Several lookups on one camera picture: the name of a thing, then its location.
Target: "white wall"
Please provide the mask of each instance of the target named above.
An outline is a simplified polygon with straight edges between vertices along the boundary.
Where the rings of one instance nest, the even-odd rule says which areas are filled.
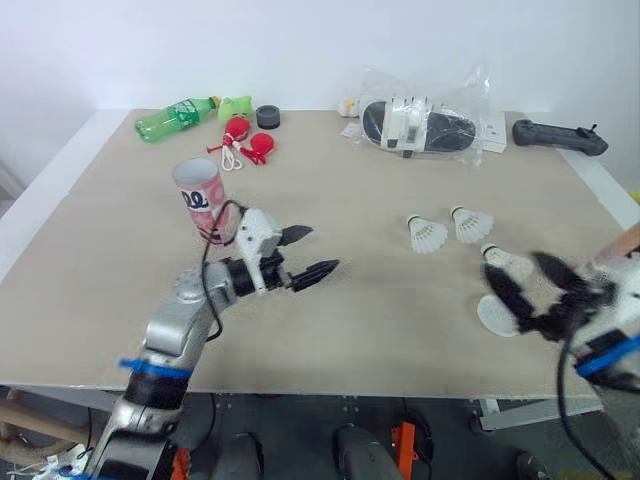
[[[253,94],[333,108],[345,73],[460,79],[479,60],[497,108],[597,122],[602,162],[640,190],[637,0],[6,1],[0,159],[24,182],[94,108]]]

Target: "red toy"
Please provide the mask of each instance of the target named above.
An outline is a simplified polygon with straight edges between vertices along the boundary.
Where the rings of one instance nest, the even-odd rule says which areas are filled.
[[[251,160],[256,165],[266,165],[267,155],[269,155],[275,148],[275,141],[273,137],[267,133],[257,133],[249,143],[251,144],[251,150],[243,147],[240,142],[245,140],[249,135],[249,129],[251,126],[244,117],[233,117],[227,123],[224,129],[224,136],[222,137],[222,145],[217,147],[207,147],[207,153],[215,152],[222,149],[222,162],[221,167],[225,171],[239,170],[242,168],[242,162],[236,158],[231,147]]]
[[[269,155],[276,146],[273,137],[268,133],[256,133],[249,141],[251,148],[240,148],[240,151],[256,165],[266,165],[267,155]]]

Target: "beige table surface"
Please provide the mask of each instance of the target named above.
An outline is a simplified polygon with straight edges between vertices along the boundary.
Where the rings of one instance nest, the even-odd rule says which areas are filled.
[[[133,130],[141,113],[121,125],[0,285],[1,383],[123,387],[117,359],[136,355],[176,275],[199,261],[202,244],[171,170],[215,144],[219,125],[149,145]],[[270,164],[224,173],[228,196],[282,226],[315,228],[283,249],[291,271],[341,263],[304,292],[247,297],[225,311],[224,335],[205,349],[191,387],[552,395],[556,346],[537,334],[497,337],[477,319],[488,293],[479,245],[455,239],[448,210],[462,203],[494,214],[486,240],[505,249],[572,260],[604,247],[618,225],[554,149],[510,144],[473,170],[355,148],[339,136],[345,123],[332,112],[283,112]],[[410,250],[413,212],[450,225],[437,253]],[[589,394],[580,379],[570,384],[572,394]]]

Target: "black controller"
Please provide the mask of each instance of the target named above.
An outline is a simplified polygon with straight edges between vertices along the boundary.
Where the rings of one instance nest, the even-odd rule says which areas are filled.
[[[576,129],[541,125],[531,120],[518,120],[513,124],[513,140],[521,147],[527,145],[550,145],[554,147],[580,150],[595,157],[603,154],[609,144],[598,136],[594,129]]]

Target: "white shuttlecock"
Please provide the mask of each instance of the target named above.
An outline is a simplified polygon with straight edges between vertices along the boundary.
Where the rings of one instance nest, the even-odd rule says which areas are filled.
[[[478,318],[490,331],[501,337],[519,333],[516,317],[495,295],[485,295],[478,303]]]
[[[480,251],[489,265],[503,269],[516,282],[526,280],[536,268],[527,257],[506,252],[493,243],[483,245]]]
[[[456,237],[462,243],[476,243],[486,237],[493,227],[492,215],[473,212],[463,206],[453,207],[451,218],[456,224]]]
[[[411,233],[411,248],[418,253],[435,252],[447,239],[447,227],[441,223],[430,222],[418,215],[409,215],[407,225]]]

